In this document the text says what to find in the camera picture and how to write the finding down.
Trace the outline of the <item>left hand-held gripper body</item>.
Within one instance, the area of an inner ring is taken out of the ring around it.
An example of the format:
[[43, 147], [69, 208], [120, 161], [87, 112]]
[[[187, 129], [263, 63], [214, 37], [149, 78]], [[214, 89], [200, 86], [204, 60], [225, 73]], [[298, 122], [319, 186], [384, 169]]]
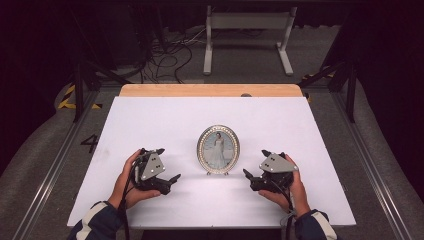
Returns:
[[165, 171], [160, 155], [155, 150], [142, 149], [133, 164], [132, 184], [141, 191], [158, 190], [162, 195], [167, 195], [172, 184], [168, 180], [158, 178]]

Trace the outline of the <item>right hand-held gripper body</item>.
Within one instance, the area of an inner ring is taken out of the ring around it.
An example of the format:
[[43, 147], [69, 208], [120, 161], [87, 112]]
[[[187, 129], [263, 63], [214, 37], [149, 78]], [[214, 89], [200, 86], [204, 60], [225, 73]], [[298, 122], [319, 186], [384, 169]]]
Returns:
[[273, 193], [285, 192], [293, 183], [293, 172], [298, 167], [285, 158], [284, 153], [271, 153], [269, 157], [259, 165], [263, 173], [259, 177], [250, 180], [253, 191], [267, 190]]

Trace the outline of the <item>oval silver picture frame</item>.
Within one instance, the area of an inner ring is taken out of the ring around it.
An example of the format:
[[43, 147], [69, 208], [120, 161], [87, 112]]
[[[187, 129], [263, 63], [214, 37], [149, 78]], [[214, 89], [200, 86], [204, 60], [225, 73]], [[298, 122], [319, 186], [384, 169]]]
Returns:
[[240, 142], [231, 128], [213, 125], [199, 137], [196, 152], [200, 165], [208, 175], [227, 175], [240, 156]]

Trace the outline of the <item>person's left hand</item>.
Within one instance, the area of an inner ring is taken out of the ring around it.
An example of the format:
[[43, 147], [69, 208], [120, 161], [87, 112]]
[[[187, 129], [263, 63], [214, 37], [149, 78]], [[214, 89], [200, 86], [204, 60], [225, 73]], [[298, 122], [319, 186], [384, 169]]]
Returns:
[[137, 189], [131, 190], [130, 188], [128, 178], [131, 172], [131, 167], [133, 162], [140, 155], [140, 152], [141, 150], [137, 150], [126, 160], [123, 170], [116, 180], [113, 192], [108, 199], [108, 202], [115, 209], [119, 208], [122, 199], [126, 202], [125, 208], [129, 209], [142, 200], [155, 198], [161, 195], [158, 190], [140, 191]]

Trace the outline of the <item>person's right hand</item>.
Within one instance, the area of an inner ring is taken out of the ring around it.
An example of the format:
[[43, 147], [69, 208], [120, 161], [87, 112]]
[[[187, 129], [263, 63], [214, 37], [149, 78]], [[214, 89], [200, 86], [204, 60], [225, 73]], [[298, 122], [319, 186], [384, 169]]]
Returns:
[[[300, 172], [293, 172], [293, 183], [291, 184], [289, 192], [293, 198], [295, 219], [300, 218], [304, 214], [308, 213], [311, 208], [307, 201], [307, 194], [303, 182], [301, 181]], [[289, 212], [289, 201], [283, 194], [273, 193], [267, 190], [260, 190], [258, 192], [262, 197], [276, 203], [284, 212]]]

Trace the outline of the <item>wooden table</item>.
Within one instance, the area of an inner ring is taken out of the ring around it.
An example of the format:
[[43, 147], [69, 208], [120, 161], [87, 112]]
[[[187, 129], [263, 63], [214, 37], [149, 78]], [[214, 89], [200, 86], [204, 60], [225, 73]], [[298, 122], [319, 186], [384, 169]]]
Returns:
[[302, 97], [296, 84], [126, 84], [120, 97]]

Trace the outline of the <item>black metal stand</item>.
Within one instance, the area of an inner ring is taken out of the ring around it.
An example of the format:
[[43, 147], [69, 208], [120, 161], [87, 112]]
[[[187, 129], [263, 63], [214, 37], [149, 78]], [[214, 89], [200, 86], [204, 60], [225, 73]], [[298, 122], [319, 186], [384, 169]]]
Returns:
[[79, 61], [74, 67], [75, 97], [76, 97], [76, 112], [74, 122], [78, 122], [86, 109], [84, 102], [84, 86], [88, 87], [89, 91], [98, 91], [101, 83], [96, 72], [100, 72], [107, 78], [121, 84], [129, 84], [129, 81], [123, 77], [113, 73], [105, 67], [88, 60]]
[[323, 68], [316, 74], [312, 76], [307, 76], [305, 79], [302, 79], [298, 86], [300, 88], [305, 88], [309, 85], [312, 85], [316, 81], [327, 77], [332, 74], [330, 82], [327, 85], [327, 88], [330, 92], [340, 92], [344, 85], [347, 85], [347, 96], [345, 103], [345, 110], [348, 116], [348, 119], [354, 123], [354, 102], [355, 102], [355, 90], [356, 90], [356, 81], [357, 81], [357, 71], [355, 65], [351, 62], [337, 62], [334, 65]]

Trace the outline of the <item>aluminium floor rail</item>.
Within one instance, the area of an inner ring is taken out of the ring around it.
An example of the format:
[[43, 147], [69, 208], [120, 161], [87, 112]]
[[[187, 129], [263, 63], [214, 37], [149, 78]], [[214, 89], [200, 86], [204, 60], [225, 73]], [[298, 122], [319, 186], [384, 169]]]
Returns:
[[79, 133], [84, 120], [86, 119], [94, 101], [98, 96], [97, 91], [87, 93], [86, 100], [83, 102], [83, 109], [79, 118], [73, 122], [66, 134], [64, 142], [59, 148], [54, 161], [52, 162], [43, 181], [39, 185], [37, 192], [26, 211], [19, 227], [17, 228], [12, 240], [27, 240], [30, 236], [35, 223], [37, 222], [54, 186], [59, 178], [62, 168], [67, 160], [72, 144], [74, 143], [77, 134]]
[[370, 184], [375, 192], [381, 208], [390, 224], [390, 227], [397, 240], [413, 240], [405, 221], [399, 213], [399, 210], [394, 202], [393, 196], [381, 177], [372, 156], [367, 149], [365, 142], [360, 134], [360, 131], [355, 123], [353, 123], [346, 113], [346, 105], [342, 96], [338, 93], [332, 93], [331, 97], [341, 114], [348, 131], [353, 138], [356, 148], [358, 149], [361, 164], [370, 181]]

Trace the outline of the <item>white metal table frame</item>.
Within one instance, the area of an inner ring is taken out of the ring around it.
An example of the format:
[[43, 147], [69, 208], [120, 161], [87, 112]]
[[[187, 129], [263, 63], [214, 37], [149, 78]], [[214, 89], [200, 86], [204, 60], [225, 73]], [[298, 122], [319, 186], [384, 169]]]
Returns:
[[260, 30], [281, 30], [283, 38], [276, 43], [276, 48], [281, 60], [281, 64], [287, 76], [294, 74], [289, 57], [287, 55], [287, 44], [296, 18], [297, 8], [292, 7], [286, 12], [214, 12], [211, 6], [207, 7], [206, 14], [206, 48], [204, 56], [203, 74], [212, 73], [213, 58], [213, 29], [260, 29]]

